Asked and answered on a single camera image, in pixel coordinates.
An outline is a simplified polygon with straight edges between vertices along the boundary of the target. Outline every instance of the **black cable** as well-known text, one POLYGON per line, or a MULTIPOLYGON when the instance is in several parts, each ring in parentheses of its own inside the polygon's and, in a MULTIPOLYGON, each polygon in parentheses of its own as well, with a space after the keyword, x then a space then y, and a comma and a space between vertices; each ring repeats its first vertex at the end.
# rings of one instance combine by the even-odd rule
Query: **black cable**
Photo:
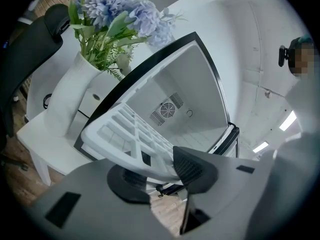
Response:
MULTIPOLYGON (((48 98, 50 98, 52 96, 52 93, 47 94, 46 96, 44 96, 43 102, 42 102, 42 106, 43 108, 46 110, 48 108, 48 104, 46 104, 46 101, 48 98)), ((84 115, 86 118, 90 118, 89 116, 87 116, 86 114, 84 114, 82 111, 80 111, 78 109, 78 112, 80 112, 82 115, 84 115)))

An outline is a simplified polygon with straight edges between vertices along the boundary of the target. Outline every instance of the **office chair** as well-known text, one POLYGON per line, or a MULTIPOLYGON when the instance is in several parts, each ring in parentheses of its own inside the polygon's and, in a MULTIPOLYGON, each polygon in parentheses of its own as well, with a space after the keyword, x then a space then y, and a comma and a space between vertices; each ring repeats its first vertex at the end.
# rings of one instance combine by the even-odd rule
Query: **office chair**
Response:
MULTIPOLYGON (((7 144, 7 138, 14 135, 12 100, 23 82, 63 44, 61 34, 70 22, 68 7, 64 4, 51 6, 44 16, 36 19, 27 30, 2 52, 0 68, 0 152, 7 144)), ((0 155, 1 164, 25 164, 0 155)))

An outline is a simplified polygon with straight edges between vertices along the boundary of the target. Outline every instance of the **fluorescent light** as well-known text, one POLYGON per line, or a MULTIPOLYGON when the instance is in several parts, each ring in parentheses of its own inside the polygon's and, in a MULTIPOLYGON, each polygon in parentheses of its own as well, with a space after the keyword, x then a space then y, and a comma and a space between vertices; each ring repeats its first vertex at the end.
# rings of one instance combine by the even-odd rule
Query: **fluorescent light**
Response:
POLYGON ((267 146, 269 146, 269 143, 268 142, 264 142, 262 143, 260 146, 256 147, 253 152, 254 153, 258 153, 259 151, 263 150, 264 148, 266 148, 267 146))
POLYGON ((280 129, 282 131, 285 131, 286 129, 288 129, 288 127, 290 125, 292 125, 292 123, 297 119, 295 113, 292 111, 290 113, 290 115, 286 118, 286 120, 284 120, 284 122, 280 125, 280 129))

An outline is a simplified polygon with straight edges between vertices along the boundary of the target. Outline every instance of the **black rectangular slot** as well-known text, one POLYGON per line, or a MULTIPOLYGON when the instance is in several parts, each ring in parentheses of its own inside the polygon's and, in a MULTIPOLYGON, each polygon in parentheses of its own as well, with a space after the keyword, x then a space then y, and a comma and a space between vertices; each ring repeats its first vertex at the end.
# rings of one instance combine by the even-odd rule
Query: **black rectangular slot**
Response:
POLYGON ((248 174, 252 174, 255 171, 255 168, 248 167, 248 166, 245 166, 245 165, 240 165, 236 169, 240 170, 240 171, 243 171, 245 173, 248 173, 248 174))
POLYGON ((77 193, 66 192, 47 213, 45 218, 57 227, 62 228, 80 196, 77 193))

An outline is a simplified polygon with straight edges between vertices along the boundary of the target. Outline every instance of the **flower arrangement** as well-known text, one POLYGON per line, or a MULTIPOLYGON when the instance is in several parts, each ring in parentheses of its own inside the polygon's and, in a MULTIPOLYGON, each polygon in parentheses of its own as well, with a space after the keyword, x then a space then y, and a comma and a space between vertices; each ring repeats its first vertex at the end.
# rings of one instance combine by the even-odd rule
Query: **flower arrangement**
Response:
POLYGON ((81 55, 118 80, 131 71, 132 52, 139 43, 167 45, 181 18, 167 8, 161 15, 148 0, 71 0, 68 12, 81 55))

